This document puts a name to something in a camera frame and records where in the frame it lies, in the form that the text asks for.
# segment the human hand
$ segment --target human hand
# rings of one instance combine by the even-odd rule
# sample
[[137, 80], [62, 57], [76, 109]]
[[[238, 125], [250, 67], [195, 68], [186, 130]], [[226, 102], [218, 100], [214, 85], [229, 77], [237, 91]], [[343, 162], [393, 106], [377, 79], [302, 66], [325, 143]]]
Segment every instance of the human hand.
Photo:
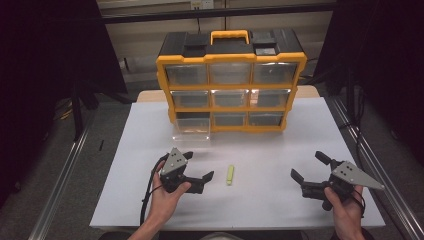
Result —
[[189, 182], [180, 184], [178, 188], [168, 193], [163, 187], [159, 178], [159, 171], [165, 165], [162, 161], [156, 168], [153, 175], [153, 193], [150, 212], [146, 221], [135, 231], [129, 240], [150, 240], [162, 228], [162, 226], [171, 218], [177, 207], [180, 197], [191, 187]]
[[189, 182], [184, 182], [174, 192], [168, 193], [161, 187], [162, 182], [159, 178], [159, 171], [164, 165], [165, 161], [162, 161], [156, 168], [156, 173], [153, 176], [152, 203], [146, 219], [146, 221], [153, 221], [160, 226], [171, 218], [177, 207], [178, 200], [191, 187]]
[[[359, 202], [362, 201], [362, 186], [355, 186], [352, 195]], [[337, 236], [343, 240], [364, 239], [361, 229], [361, 208], [352, 199], [347, 199], [343, 203], [337, 193], [330, 187], [324, 189], [325, 196], [333, 205], [334, 226]]]

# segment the clear plastic box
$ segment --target clear plastic box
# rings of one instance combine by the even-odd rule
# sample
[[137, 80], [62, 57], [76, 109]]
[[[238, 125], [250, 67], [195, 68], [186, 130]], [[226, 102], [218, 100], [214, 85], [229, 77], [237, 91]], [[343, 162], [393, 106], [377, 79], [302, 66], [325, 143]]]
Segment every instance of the clear plastic box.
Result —
[[175, 141], [207, 141], [210, 139], [209, 112], [179, 112], [174, 122]]
[[208, 141], [210, 140], [210, 119], [190, 118], [176, 119], [172, 134], [174, 141]]
[[171, 85], [196, 85], [208, 82], [205, 64], [167, 65], [165, 70]]
[[221, 126], [243, 126], [245, 124], [245, 112], [214, 112], [212, 114], [214, 125]]
[[253, 83], [292, 84], [297, 63], [255, 63], [253, 66]]
[[247, 89], [212, 90], [214, 107], [245, 107], [247, 104]]
[[249, 126], [280, 126], [284, 112], [250, 112]]
[[212, 84], [248, 84], [250, 63], [225, 62], [209, 65]]
[[252, 89], [250, 107], [284, 107], [290, 89]]
[[177, 108], [207, 108], [209, 107], [208, 91], [171, 91]]

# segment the wire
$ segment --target wire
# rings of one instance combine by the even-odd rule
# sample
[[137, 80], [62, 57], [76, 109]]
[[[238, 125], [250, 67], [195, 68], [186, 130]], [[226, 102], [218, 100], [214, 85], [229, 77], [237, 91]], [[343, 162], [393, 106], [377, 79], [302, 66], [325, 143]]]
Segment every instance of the wire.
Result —
[[303, 79], [308, 79], [308, 80], [310, 80], [310, 79], [312, 79], [312, 78], [313, 78], [313, 76], [311, 76], [311, 75], [302, 75], [302, 76], [299, 76], [299, 78], [303, 78]]
[[306, 62], [317, 61], [317, 60], [318, 60], [318, 58], [311, 58], [311, 59], [306, 60]]
[[200, 31], [200, 19], [197, 18], [197, 34], [200, 34], [200, 33], [201, 33], [201, 31]]
[[305, 83], [305, 85], [315, 85], [315, 84], [324, 82], [326, 80], [325, 77], [339, 70], [341, 66], [342, 66], [341, 64], [335, 64], [334, 66], [329, 68], [327, 71], [312, 77], [308, 82]]
[[[227, 8], [227, 0], [224, 1], [224, 8]], [[224, 17], [224, 30], [227, 30], [227, 16]]]
[[150, 199], [150, 195], [152, 195], [152, 193], [158, 189], [159, 187], [156, 187], [155, 189], [153, 189], [153, 191], [150, 191], [150, 188], [152, 186], [152, 182], [153, 182], [153, 176], [156, 174], [156, 169], [158, 168], [159, 164], [162, 161], [166, 161], [166, 159], [168, 158], [169, 153], [167, 153], [166, 155], [164, 155], [163, 157], [159, 158], [159, 160], [156, 162], [155, 167], [152, 169], [152, 172], [150, 174], [150, 179], [149, 179], [149, 183], [147, 184], [147, 190], [146, 190], [146, 194], [144, 195], [144, 199], [142, 200], [143, 205], [141, 206], [141, 212], [140, 212], [140, 226], [144, 223], [144, 219], [146, 216], [146, 209], [147, 209], [147, 204], [149, 203], [149, 199]]
[[[360, 169], [362, 169], [364, 171], [363, 168], [363, 164], [362, 164], [362, 158], [361, 158], [361, 152], [360, 152], [360, 146], [361, 146], [361, 140], [362, 140], [362, 129], [361, 129], [361, 121], [362, 121], [362, 117], [364, 116], [365, 113], [365, 97], [366, 95], [364, 94], [364, 91], [362, 88], [360, 88], [359, 93], [358, 93], [358, 99], [357, 99], [357, 113], [355, 114], [355, 122], [356, 122], [356, 127], [358, 129], [357, 135], [356, 135], [356, 156], [357, 156], [357, 164], [358, 167]], [[343, 125], [341, 125], [339, 127], [339, 129], [341, 129], [341, 127], [343, 126], [350, 126], [350, 125], [354, 125], [351, 122], [347, 122]], [[383, 204], [383, 201], [381, 200], [380, 196], [375, 192], [374, 189], [369, 189], [370, 192], [374, 193], [373, 195], [376, 197], [377, 201], [380, 203], [380, 206], [382, 206], [382, 208], [384, 209], [384, 211], [387, 213], [387, 215], [390, 218], [390, 221], [393, 223], [393, 225], [395, 226], [396, 230], [399, 232], [399, 234], [402, 236], [402, 239], [406, 240], [407, 238], [405, 237], [404, 233], [401, 231], [400, 227], [398, 226], [398, 224], [396, 223], [396, 221], [393, 219], [393, 217], [390, 215], [389, 210], [387, 209], [387, 207]], [[364, 202], [364, 210], [365, 210], [365, 200], [362, 197], [362, 195], [360, 195], [361, 198], [363, 199]]]
[[361, 197], [362, 203], [359, 202], [358, 199], [356, 199], [353, 195], [351, 196], [351, 198], [353, 199], [353, 201], [355, 201], [359, 205], [359, 207], [361, 207], [361, 214], [362, 214], [362, 218], [363, 218], [364, 217], [364, 213], [365, 213], [365, 208], [366, 208], [367, 205], [365, 204], [365, 199], [362, 196], [362, 194], [359, 193], [356, 190], [354, 190], [354, 191]]
[[163, 187], [162, 185], [160, 185], [159, 187], [155, 187], [151, 192], [149, 192], [150, 195], [152, 195], [152, 193], [156, 190], [158, 190], [159, 188]]
[[65, 100], [65, 102], [64, 103], [62, 103], [62, 104], [60, 104], [59, 106], [57, 106], [55, 109], [54, 109], [54, 111], [56, 112], [57, 110], [59, 110], [59, 109], [61, 109], [62, 107], [64, 107], [65, 105], [67, 105], [67, 104], [69, 104], [69, 102], [71, 101], [71, 99], [70, 98], [67, 98], [66, 100]]
[[309, 240], [309, 236], [308, 236], [308, 234], [305, 231], [300, 230], [300, 234], [301, 235], [304, 235], [306, 237], [306, 240]]
[[[80, 109], [83, 109], [84, 108], [84, 105], [83, 104], [81, 104], [80, 105]], [[62, 114], [60, 114], [60, 115], [56, 115], [55, 114], [55, 117], [53, 118], [53, 121], [57, 121], [57, 120], [65, 120], [66, 118], [68, 118], [71, 114], [73, 113], [73, 108], [72, 108], [72, 105], [70, 106], [70, 107], [68, 107]]]

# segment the yellow parts organizer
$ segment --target yellow parts organizer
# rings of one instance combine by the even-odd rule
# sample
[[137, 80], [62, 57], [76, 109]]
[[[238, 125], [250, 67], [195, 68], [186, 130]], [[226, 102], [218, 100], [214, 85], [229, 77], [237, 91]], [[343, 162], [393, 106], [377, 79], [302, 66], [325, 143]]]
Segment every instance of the yellow parts organizer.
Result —
[[264, 132], [285, 129], [306, 60], [291, 29], [176, 32], [156, 65], [172, 123]]

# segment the white table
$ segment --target white table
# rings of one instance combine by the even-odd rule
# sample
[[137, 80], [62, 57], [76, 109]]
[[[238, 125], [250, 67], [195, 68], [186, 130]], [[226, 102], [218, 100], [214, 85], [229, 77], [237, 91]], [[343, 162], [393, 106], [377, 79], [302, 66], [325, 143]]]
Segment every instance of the white table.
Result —
[[[111, 230], [138, 227], [150, 171], [175, 145], [166, 102], [134, 103], [90, 226]], [[306, 199], [290, 177], [322, 182], [329, 166], [315, 159], [319, 150], [354, 162], [323, 98], [296, 98], [283, 133], [213, 133], [209, 147], [193, 151], [185, 171], [200, 178], [215, 171], [203, 194], [184, 194], [163, 230], [228, 231], [308, 229], [333, 226], [322, 201]], [[232, 186], [227, 168], [235, 166]], [[384, 226], [367, 189], [364, 227]]]

